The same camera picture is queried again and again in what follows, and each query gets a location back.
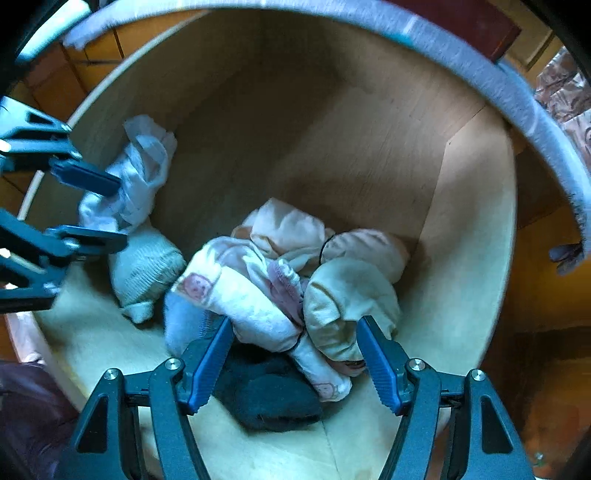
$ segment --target baby mitten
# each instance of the baby mitten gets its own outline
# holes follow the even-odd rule
[[[178,248],[146,220],[129,234],[125,250],[109,256],[111,284],[123,315],[134,323],[152,318],[154,302],[185,266]]]
[[[363,260],[376,266],[390,283],[396,283],[410,255],[399,238],[380,230],[358,228],[338,233],[326,242],[320,263],[335,258]]]
[[[304,318],[310,339],[329,359],[363,360],[357,322],[374,317],[387,339],[402,315],[393,286],[371,263],[335,258],[319,266],[304,293]]]

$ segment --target blue gripper pad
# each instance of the blue gripper pad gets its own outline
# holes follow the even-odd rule
[[[395,415],[403,414],[406,403],[400,392],[407,387],[405,367],[408,356],[399,343],[388,340],[372,316],[357,323],[357,344],[378,392],[379,399]]]
[[[121,187],[121,179],[99,170],[94,165],[76,160],[51,163],[51,173],[63,184],[94,192],[103,197],[115,195]]]
[[[209,401],[233,340],[232,322],[226,317],[193,374],[193,388],[187,402],[192,413],[197,413]]]

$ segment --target laundry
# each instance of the laundry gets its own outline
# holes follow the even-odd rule
[[[237,258],[230,253],[220,255],[216,249],[220,241],[206,243],[193,256],[172,291],[198,307],[230,317],[242,343],[253,343],[270,352],[293,347],[301,326],[294,324],[250,279],[220,263]],[[244,262],[239,267],[253,265]]]
[[[321,220],[275,198],[232,231],[234,238],[251,240],[265,258],[282,258],[298,273],[319,266],[322,245],[334,234]]]
[[[193,340],[207,338],[222,319],[172,291],[164,295],[164,342],[171,355],[180,356]]]
[[[128,235],[128,246],[109,256],[113,292],[121,313],[134,323],[152,318],[154,303],[183,272],[181,252],[150,220]]]
[[[349,395],[351,379],[329,365],[306,332],[302,333],[296,346],[287,353],[312,384],[321,402],[340,401]]]
[[[83,227],[107,232],[130,233],[148,218],[154,198],[164,185],[177,148],[171,132],[148,115],[138,115],[123,125],[130,143],[106,171],[121,179],[117,195],[102,197],[87,192],[78,211]]]
[[[269,289],[271,300],[288,318],[303,325],[304,289],[300,276],[282,258],[269,262],[267,274],[271,284]]]
[[[401,311],[393,286],[380,270],[352,258],[322,264],[304,292],[304,318],[310,339],[334,361],[361,361],[357,322],[372,315],[391,339]]]
[[[320,219],[275,198],[251,212],[232,236],[251,240],[265,258],[281,259],[308,277],[320,263],[347,257],[375,265],[390,283],[396,283],[410,257],[393,235],[374,229],[335,235]]]
[[[390,283],[396,283],[410,255],[399,238],[380,230],[358,228],[338,233],[326,242],[320,263],[335,258],[355,258],[371,263]]]
[[[267,260],[253,242],[220,236],[207,242],[203,249],[207,249],[215,263],[238,272],[270,298]]]
[[[240,424],[286,432],[319,421],[318,395],[283,353],[235,343],[213,390]]]
[[[3,453],[13,451],[30,470],[18,478],[52,480],[76,428],[78,411],[38,361],[0,360],[0,407]],[[4,470],[0,476],[17,478]]]

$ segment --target gray sock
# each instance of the gray sock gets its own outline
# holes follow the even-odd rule
[[[180,356],[193,340],[215,330],[221,318],[169,290],[164,296],[164,340],[168,351]]]

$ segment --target dark purple cloth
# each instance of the dark purple cloth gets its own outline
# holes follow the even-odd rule
[[[0,435],[34,478],[53,479],[77,418],[42,365],[0,361]]]

